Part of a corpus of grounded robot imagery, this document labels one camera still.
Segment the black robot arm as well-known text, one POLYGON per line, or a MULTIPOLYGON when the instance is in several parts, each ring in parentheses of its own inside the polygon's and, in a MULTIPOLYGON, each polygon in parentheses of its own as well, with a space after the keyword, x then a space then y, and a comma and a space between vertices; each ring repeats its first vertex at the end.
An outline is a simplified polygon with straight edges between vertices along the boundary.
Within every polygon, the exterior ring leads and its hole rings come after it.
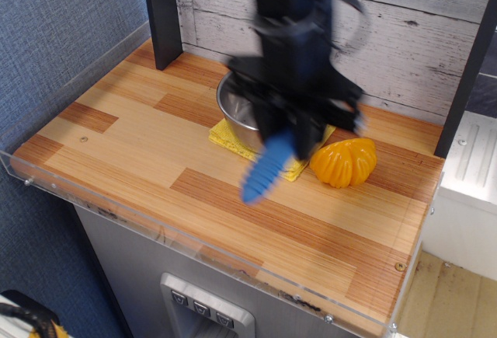
POLYGON ((332 0, 255 2, 262 54, 228 62, 231 89, 252 104, 263 143, 289 130, 297 159, 309 159, 328 125, 356 131, 363 90, 332 65, 332 0))

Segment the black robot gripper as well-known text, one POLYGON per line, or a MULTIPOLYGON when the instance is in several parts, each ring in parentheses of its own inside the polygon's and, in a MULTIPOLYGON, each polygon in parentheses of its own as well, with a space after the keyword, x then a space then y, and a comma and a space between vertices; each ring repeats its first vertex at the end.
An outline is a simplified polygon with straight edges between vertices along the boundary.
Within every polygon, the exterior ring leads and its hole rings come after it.
POLYGON ((259 56, 228 62, 235 92, 253 108, 262 143, 293 128, 296 156, 308 160, 323 141, 328 124, 357 132, 363 90, 335 69, 331 23, 257 19, 259 56))

